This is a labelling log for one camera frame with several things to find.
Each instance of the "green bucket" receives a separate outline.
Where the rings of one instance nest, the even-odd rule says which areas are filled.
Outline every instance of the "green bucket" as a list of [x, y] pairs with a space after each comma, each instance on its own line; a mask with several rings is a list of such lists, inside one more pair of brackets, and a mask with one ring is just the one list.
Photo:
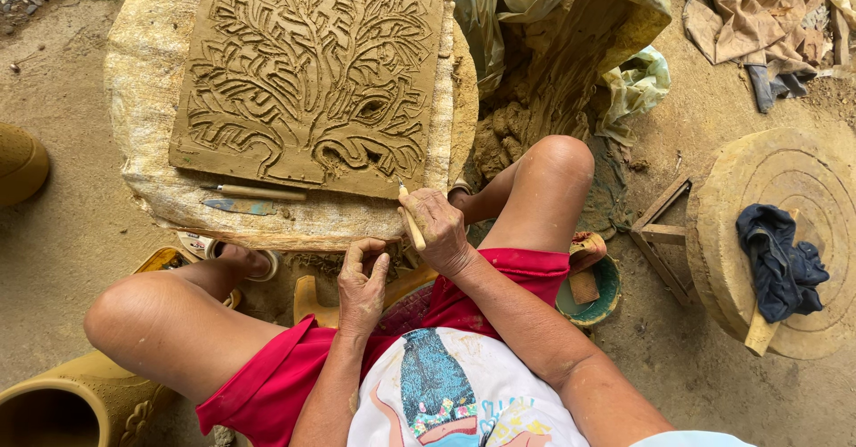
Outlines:
[[600, 298], [577, 305], [571, 295], [571, 284], [566, 278], [559, 287], [556, 296], [558, 310], [572, 324], [579, 327], [590, 327], [607, 318], [621, 298], [621, 274], [618, 272], [618, 262], [608, 254], [592, 265], [595, 284]]

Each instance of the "metal blade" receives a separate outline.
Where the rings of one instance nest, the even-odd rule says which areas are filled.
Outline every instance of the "metal blade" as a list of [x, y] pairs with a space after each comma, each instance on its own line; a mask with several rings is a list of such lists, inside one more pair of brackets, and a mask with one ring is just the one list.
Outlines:
[[203, 205], [217, 208], [224, 212], [248, 213], [250, 215], [275, 215], [273, 201], [270, 200], [242, 200], [232, 198], [221, 198], [218, 200], [204, 200]]

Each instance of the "right hand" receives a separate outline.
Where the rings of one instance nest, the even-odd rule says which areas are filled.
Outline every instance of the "right hand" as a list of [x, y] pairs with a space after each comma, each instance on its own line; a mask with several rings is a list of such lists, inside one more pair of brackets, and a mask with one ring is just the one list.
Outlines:
[[420, 255], [425, 263], [446, 278], [460, 273], [475, 254], [475, 249], [466, 241], [463, 212], [450, 205], [435, 189], [418, 189], [399, 196], [398, 200], [403, 206], [398, 208], [398, 214], [407, 235], [413, 237], [404, 208], [422, 232], [425, 250]]

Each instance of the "wooden frame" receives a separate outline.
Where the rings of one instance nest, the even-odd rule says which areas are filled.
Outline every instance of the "wooden frame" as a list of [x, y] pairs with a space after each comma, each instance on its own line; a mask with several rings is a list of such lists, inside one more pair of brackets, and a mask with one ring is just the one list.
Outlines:
[[657, 271], [657, 274], [669, 289], [679, 303], [683, 306], [690, 305], [692, 290], [692, 280], [689, 283], [680, 281], [675, 272], [668, 263], [658, 255], [656, 243], [665, 243], [668, 245], [685, 245], [687, 229], [682, 226], [673, 226], [666, 224], [654, 223], [669, 207], [680, 197], [680, 195], [690, 191], [692, 181], [689, 174], [683, 174], [672, 183], [660, 198], [657, 199], [645, 212], [642, 217], [634, 223], [630, 229], [630, 237], [634, 239], [639, 250], [646, 256], [648, 261]]

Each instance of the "clay-covered hand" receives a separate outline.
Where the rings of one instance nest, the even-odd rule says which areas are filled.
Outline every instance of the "clay-covered hand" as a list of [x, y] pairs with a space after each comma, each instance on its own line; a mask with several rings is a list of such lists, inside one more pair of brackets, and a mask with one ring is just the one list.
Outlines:
[[365, 238], [352, 242], [339, 273], [339, 333], [366, 339], [383, 311], [383, 287], [390, 268], [386, 242]]
[[[413, 216], [425, 238], [425, 250], [420, 252], [429, 267], [446, 278], [460, 273], [474, 253], [466, 242], [464, 214], [435, 189], [418, 189], [398, 200]], [[412, 238], [403, 208], [398, 209], [404, 229]]]

